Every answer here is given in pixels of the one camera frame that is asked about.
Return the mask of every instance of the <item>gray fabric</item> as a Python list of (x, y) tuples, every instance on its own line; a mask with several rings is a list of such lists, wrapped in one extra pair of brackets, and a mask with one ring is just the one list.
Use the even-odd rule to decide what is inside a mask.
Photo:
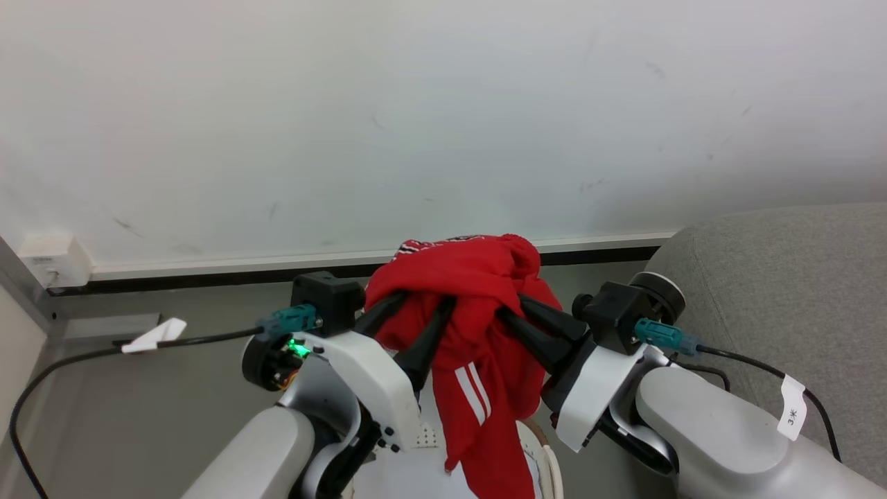
[[(687, 297), (679, 320), (706, 345), (767, 362), (816, 394), (844, 463), (887, 487), (887, 203), (740, 213), (690, 226), (648, 270)], [(710, 355), (734, 392), (781, 415), (781, 382)], [(802, 431), (828, 448), (808, 403)]]

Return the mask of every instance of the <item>power outlet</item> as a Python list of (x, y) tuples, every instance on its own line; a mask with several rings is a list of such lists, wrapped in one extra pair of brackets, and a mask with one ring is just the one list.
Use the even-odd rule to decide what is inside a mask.
[(92, 275), (92, 261), (74, 236), (30, 236), (18, 254), (44, 288), (85, 286)]

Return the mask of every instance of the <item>red hoodie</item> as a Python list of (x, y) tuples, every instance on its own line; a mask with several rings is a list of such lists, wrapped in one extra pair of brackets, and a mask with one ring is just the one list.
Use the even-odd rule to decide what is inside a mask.
[(518, 293), (560, 308), (538, 272), (538, 251), (517, 235), (407, 241), (366, 290), (367, 308), (399, 289), (413, 291), (376, 336), (393, 350), (412, 344), (441, 297), (457, 297), (432, 373), (444, 467), (461, 462), (479, 499), (534, 496), (514, 422), (536, 412), (545, 371), (495, 312), (507, 306), (523, 317)]

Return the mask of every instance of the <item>green light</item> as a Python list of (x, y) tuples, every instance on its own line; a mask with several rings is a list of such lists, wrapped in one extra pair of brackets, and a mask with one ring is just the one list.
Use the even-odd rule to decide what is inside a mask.
[(303, 359), (311, 353), (311, 350), (305, 348), (303, 345), (299, 345), (295, 342), (295, 338), (290, 338), (287, 343), (287, 348), (295, 352), (296, 355), (302, 357)]

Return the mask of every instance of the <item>gray floor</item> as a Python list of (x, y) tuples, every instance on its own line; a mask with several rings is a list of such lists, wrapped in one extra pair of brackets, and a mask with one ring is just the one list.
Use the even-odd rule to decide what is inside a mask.
[[(542, 276), (569, 308), (579, 292), (627, 281), (643, 262), (547, 267)], [(74, 317), (160, 312), (188, 322), (186, 336), (251, 326), (288, 305), (288, 284), (65, 298)], [(50, 496), (65, 499), (179, 497), (228, 440), (277, 394), (243, 380), (242, 342), (111, 357), (66, 368), (27, 444)], [(95, 349), (68, 347), (65, 355)], [(606, 437), (574, 454), (554, 436), (547, 409), (535, 416), (560, 461), (566, 497), (673, 497)], [(26, 479), (12, 497), (36, 497)]]

